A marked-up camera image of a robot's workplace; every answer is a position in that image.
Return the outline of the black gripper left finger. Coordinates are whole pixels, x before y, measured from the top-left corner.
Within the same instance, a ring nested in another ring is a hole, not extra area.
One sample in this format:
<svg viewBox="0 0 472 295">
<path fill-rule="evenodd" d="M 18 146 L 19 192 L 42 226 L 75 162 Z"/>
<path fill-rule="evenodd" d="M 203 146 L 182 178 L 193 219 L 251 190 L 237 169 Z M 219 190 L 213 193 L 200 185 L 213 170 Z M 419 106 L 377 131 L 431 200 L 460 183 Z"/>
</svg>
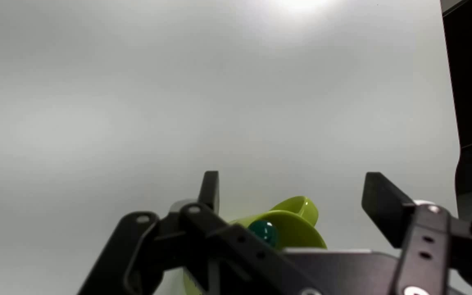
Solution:
<svg viewBox="0 0 472 295">
<path fill-rule="evenodd" d="M 203 175 L 192 201 L 167 216 L 123 216 L 77 295 L 154 295 L 164 274 L 183 272 L 187 295 L 288 295 L 298 270 L 241 224 L 218 215 L 219 174 Z"/>
</svg>

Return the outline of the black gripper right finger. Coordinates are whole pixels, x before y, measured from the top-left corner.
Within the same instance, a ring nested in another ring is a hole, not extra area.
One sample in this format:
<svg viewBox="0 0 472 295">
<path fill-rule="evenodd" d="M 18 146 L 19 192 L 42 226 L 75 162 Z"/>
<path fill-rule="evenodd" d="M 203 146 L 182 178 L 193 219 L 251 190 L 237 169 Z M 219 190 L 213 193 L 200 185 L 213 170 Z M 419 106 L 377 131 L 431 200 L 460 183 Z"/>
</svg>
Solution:
<svg viewBox="0 0 472 295">
<path fill-rule="evenodd" d="M 416 203 L 382 172 L 365 174 L 362 208 L 400 251 L 391 295 L 447 295 L 450 269 L 472 287 L 472 219 Z"/>
</svg>

